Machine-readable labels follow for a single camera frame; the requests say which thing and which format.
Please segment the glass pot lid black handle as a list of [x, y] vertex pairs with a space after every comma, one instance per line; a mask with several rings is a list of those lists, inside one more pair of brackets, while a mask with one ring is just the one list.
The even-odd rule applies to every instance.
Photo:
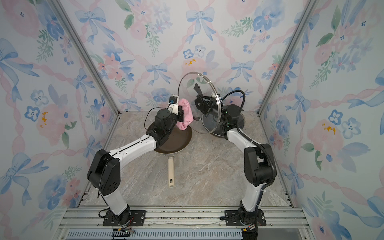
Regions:
[[222, 103], [211, 80], [202, 73], [186, 73], [178, 86], [178, 95], [186, 99], [193, 115], [192, 130], [199, 134], [212, 134], [219, 129]]

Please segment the pink cloth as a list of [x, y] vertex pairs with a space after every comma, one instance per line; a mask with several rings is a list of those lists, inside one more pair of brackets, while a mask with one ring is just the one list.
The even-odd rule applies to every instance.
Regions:
[[181, 122], [177, 122], [177, 127], [181, 131], [184, 131], [193, 122], [193, 113], [188, 100], [180, 99], [178, 105], [179, 107], [182, 107], [182, 110], [184, 112], [184, 119]]

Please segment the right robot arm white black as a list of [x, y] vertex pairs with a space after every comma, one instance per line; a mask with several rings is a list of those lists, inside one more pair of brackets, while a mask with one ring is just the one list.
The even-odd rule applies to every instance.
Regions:
[[222, 106], [215, 95], [197, 94], [196, 108], [202, 113], [199, 120], [210, 134], [225, 138], [238, 147], [244, 155], [244, 174], [248, 181], [245, 196], [237, 214], [227, 214], [223, 221], [255, 229], [262, 226], [263, 212], [260, 203], [265, 189], [274, 183], [277, 176], [275, 160], [268, 144], [260, 144], [243, 131], [243, 107], [234, 104]]

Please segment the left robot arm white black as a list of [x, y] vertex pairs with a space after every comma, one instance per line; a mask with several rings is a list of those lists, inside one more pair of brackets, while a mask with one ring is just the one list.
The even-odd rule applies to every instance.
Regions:
[[111, 151], [101, 149], [96, 152], [87, 179], [98, 189], [98, 195], [103, 198], [113, 221], [118, 225], [127, 226], [133, 218], [130, 206], [119, 190], [121, 170], [138, 157], [164, 145], [177, 123], [184, 119], [185, 114], [181, 107], [162, 108], [141, 138]]

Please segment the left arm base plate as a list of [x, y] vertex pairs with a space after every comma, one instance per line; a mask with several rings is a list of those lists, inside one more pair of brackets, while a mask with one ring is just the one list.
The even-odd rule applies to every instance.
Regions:
[[145, 210], [124, 211], [119, 216], [114, 215], [107, 210], [106, 215], [102, 217], [104, 227], [142, 227], [146, 217]]

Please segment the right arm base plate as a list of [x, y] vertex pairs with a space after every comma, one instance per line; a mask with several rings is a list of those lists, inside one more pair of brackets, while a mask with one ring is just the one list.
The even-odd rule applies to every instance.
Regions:
[[227, 227], [251, 227], [253, 225], [265, 227], [267, 225], [266, 217], [262, 210], [257, 210], [257, 212], [225, 210], [225, 215], [220, 217], [220, 220], [224, 221]]

